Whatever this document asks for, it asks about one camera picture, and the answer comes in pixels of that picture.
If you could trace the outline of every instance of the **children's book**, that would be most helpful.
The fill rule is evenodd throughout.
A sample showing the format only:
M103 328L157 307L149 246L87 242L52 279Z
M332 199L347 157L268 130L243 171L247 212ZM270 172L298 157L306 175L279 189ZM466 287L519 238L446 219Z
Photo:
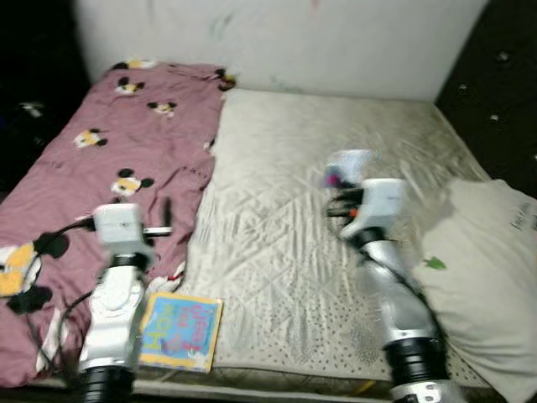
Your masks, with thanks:
M222 300L158 292L142 321L140 363L209 372L222 315Z

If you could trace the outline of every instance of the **white mattress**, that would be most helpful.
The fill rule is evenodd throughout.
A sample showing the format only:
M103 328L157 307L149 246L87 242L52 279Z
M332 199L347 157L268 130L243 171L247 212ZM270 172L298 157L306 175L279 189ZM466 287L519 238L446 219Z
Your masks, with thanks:
M328 157L355 148L377 150L382 173L406 177L420 195L414 219L395 234L404 246L450 178L488 179L429 103L227 94L180 288L224 300L213 371L389 379L363 269L321 213ZM450 368L461 384L485 387L457 356Z

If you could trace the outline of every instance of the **pink blanket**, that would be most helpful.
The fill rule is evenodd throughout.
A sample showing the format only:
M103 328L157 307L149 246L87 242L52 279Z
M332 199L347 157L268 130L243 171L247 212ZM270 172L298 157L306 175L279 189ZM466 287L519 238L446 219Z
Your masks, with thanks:
M138 203L144 223L158 226L162 201L170 197L175 231L156 241L159 262L148 278L153 287L180 280L213 169L207 144L218 128L222 81L212 65L118 67L90 90L0 206L0 386L24 385L46 373L21 312L20 292L26 293L31 321L53 356L61 313L94 287L107 263L94 233L75 229L52 243L43 242L43 233L117 196ZM40 257L28 267L36 252ZM83 343L89 319L87 305L81 305L66 324L64 350L71 356Z

